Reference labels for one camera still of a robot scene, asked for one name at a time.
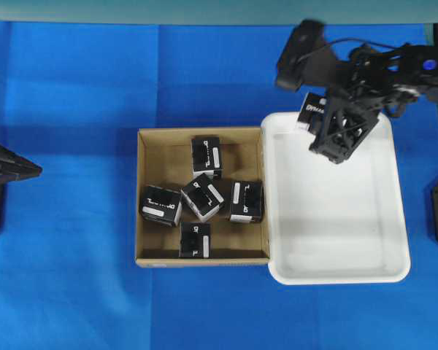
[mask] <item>cardboard box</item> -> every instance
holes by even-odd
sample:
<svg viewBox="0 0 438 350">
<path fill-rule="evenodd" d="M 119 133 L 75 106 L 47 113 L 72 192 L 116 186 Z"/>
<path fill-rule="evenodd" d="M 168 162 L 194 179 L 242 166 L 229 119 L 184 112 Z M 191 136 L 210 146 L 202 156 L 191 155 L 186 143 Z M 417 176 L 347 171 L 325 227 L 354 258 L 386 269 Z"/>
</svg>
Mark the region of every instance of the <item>cardboard box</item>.
<svg viewBox="0 0 438 350">
<path fill-rule="evenodd" d="M 261 129 L 175 128 L 143 129 L 138 132 L 136 263 L 143 267 L 264 265 L 269 261 L 269 232 L 266 214 L 261 223 L 238 225 L 229 221 L 229 207 L 223 206 L 209 222 L 212 246 L 209 259 L 180 259 L 180 230 L 143 220 L 139 196 L 147 184 L 179 190 L 192 180 L 191 139 L 215 135 L 220 139 L 223 178 L 215 186 L 230 201 L 234 180 L 261 180 L 263 176 Z M 184 209 L 182 221 L 197 220 Z"/>
</svg>

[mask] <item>white tray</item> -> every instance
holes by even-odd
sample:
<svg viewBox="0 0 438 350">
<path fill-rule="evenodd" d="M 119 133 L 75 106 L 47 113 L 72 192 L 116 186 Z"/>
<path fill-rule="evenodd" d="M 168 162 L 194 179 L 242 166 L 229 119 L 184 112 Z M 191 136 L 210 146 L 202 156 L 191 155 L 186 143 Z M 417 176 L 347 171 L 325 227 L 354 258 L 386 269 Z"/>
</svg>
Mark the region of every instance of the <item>white tray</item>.
<svg viewBox="0 0 438 350">
<path fill-rule="evenodd" d="M 269 271 L 283 284 L 395 282 L 410 269 L 391 124 L 380 121 L 335 165 L 308 150 L 298 113 L 274 113 L 264 134 Z"/>
</svg>

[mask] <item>blue surface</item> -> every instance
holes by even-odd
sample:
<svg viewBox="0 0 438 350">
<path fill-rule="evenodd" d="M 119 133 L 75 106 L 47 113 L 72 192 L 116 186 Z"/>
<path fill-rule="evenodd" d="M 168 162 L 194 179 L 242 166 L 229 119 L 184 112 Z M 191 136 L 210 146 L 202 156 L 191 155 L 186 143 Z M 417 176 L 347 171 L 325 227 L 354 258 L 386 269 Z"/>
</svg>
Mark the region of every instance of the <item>blue surface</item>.
<svg viewBox="0 0 438 350">
<path fill-rule="evenodd" d="M 290 32 L 0 23 L 0 142 L 44 168 L 8 186 L 0 349 L 438 349 L 438 117 L 423 99 L 393 121 L 404 281 L 285 287 L 266 266 L 134 264 L 137 128 L 259 125 L 297 110 L 309 89 L 273 86 Z M 326 34 L 424 43 L 422 26 Z"/>
</svg>

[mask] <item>robotic arm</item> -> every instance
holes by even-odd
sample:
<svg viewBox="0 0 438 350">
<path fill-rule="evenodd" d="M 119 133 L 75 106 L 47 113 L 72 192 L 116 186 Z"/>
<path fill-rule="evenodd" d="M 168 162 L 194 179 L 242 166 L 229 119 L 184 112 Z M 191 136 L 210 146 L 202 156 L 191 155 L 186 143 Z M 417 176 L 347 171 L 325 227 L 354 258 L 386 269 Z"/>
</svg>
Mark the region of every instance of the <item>robotic arm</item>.
<svg viewBox="0 0 438 350">
<path fill-rule="evenodd" d="M 388 117 L 399 117 L 422 94 L 438 103 L 438 47 L 391 47 L 356 38 L 327 42 L 323 29 L 313 20 L 301 22 L 277 63 L 277 86 L 292 91 L 302 84 L 326 88 L 324 113 L 305 120 L 315 135 L 311 151 L 341 163 L 377 124 L 382 110 Z M 348 61 L 331 50 L 343 41 L 363 42 Z M 379 52 L 373 46 L 391 51 Z"/>
</svg>

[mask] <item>cable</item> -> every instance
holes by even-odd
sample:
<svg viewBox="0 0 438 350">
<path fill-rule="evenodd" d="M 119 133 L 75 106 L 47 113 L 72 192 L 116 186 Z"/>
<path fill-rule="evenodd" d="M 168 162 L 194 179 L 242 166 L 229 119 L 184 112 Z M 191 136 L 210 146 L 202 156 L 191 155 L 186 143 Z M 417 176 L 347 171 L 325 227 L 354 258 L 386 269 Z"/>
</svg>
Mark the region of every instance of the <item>cable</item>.
<svg viewBox="0 0 438 350">
<path fill-rule="evenodd" d="M 334 40 L 332 42 L 328 42 L 327 44 L 324 44 L 322 47 L 319 47 L 318 49 L 315 49 L 309 53 L 306 53 L 303 56 L 300 56 L 299 60 L 297 61 L 297 63 L 299 63 L 300 61 L 304 60 L 305 58 L 309 58 L 310 56 L 313 56 L 315 53 L 319 53 L 321 50 L 326 49 L 327 47 L 330 47 L 334 44 L 339 44 L 340 42 L 363 42 L 364 44 L 370 44 L 373 46 L 379 46 L 379 47 L 384 47 L 385 49 L 391 49 L 391 50 L 395 50 L 397 49 L 397 47 L 394 46 L 390 46 L 390 45 L 386 45 L 386 44 L 380 44 L 379 42 L 370 42 L 369 40 L 364 40 L 364 39 L 359 39 L 359 38 L 342 38 L 342 39 L 337 39 Z"/>
</svg>

